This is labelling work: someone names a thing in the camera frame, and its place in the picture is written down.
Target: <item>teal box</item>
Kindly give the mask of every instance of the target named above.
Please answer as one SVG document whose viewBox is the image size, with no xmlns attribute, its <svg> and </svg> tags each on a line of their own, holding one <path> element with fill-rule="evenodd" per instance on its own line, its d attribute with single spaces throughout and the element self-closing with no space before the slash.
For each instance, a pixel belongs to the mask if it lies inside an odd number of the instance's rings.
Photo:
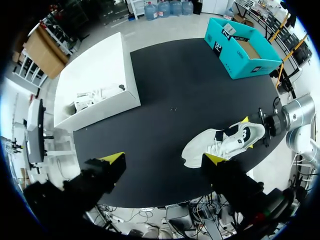
<svg viewBox="0 0 320 240">
<path fill-rule="evenodd" d="M 224 30 L 226 24 L 236 30 L 233 35 Z M 282 63 L 282 59 L 260 32 L 238 22 L 210 18 L 204 40 L 219 57 L 232 79 L 270 74 Z"/>
</svg>

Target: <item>white box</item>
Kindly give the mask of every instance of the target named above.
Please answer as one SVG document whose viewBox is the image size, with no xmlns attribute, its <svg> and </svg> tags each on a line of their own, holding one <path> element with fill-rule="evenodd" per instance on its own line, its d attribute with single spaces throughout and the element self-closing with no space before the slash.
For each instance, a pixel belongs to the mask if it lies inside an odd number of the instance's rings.
<svg viewBox="0 0 320 240">
<path fill-rule="evenodd" d="M 119 85 L 125 90 L 73 115 L 66 110 L 77 93 Z M 118 32 L 86 50 L 63 69 L 54 100 L 54 127 L 76 131 L 140 105 L 130 52 Z"/>
</svg>

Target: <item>white sneaker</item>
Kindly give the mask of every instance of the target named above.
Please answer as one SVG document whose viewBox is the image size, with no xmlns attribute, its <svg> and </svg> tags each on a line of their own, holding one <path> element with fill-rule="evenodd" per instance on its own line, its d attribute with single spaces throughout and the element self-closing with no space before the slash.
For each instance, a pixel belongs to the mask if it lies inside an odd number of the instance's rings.
<svg viewBox="0 0 320 240">
<path fill-rule="evenodd" d="M 262 124 L 252 122 L 238 122 L 224 130 L 207 129 L 184 147 L 181 157 L 192 169 L 201 167 L 204 153 L 229 160 L 255 144 L 265 131 Z"/>
</svg>

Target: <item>yellow pole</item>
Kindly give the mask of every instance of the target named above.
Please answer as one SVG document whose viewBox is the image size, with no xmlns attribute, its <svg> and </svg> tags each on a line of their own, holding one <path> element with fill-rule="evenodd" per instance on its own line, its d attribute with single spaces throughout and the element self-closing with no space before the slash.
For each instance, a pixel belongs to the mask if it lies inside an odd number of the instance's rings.
<svg viewBox="0 0 320 240">
<path fill-rule="evenodd" d="M 284 69 L 284 63 L 281 63 L 281 67 L 280 67 L 280 72 L 279 72 L 279 77 L 278 77 L 278 81 L 276 81 L 276 85 L 275 88 L 278 88 L 278 85 L 280 83 L 280 78 L 281 78 L 281 74 L 282 74 L 282 70 Z"/>
<path fill-rule="evenodd" d="M 286 60 L 288 60 L 288 58 L 291 57 L 291 55 L 294 53 L 294 51 L 297 50 L 297 49 L 301 46 L 301 44 L 306 40 L 307 36 L 308 36 L 308 34 L 306 34 L 306 35 L 301 39 L 301 41 L 291 50 L 291 52 L 290 52 L 287 56 L 285 56 L 285 58 L 283 59 L 284 62 L 285 62 Z"/>
<path fill-rule="evenodd" d="M 278 33 L 280 32 L 280 30 L 282 29 L 282 27 L 285 25 L 288 17 L 289 17 L 289 12 L 286 14 L 286 16 L 285 16 L 283 22 L 281 23 L 280 27 L 278 28 L 278 30 L 275 32 L 275 34 L 274 34 L 274 35 L 272 36 L 272 38 L 270 39 L 270 43 L 272 43 L 272 42 L 275 40 L 276 36 L 278 35 Z"/>
</svg>

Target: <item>white wall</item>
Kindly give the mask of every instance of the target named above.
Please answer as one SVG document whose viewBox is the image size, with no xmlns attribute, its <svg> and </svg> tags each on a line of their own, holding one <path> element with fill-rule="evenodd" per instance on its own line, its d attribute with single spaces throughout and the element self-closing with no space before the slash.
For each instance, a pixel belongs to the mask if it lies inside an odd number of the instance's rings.
<svg viewBox="0 0 320 240">
<path fill-rule="evenodd" d="M 29 108 L 29 91 L 15 84 L 8 78 L 4 78 L 1 86 L 1 97 L 0 97 L 0 133 L 1 136 L 12 140 L 12 127 L 13 127 L 13 114 L 14 105 L 16 101 L 16 110 L 14 121 L 20 124 L 23 123 L 23 119 L 27 119 L 28 108 Z M 16 138 L 17 144 L 21 145 L 24 139 L 25 130 L 20 127 L 13 128 L 13 137 Z M 22 153 L 16 153 L 13 155 L 13 166 L 15 174 L 18 178 L 22 178 L 20 168 L 25 167 L 25 160 Z"/>
</svg>

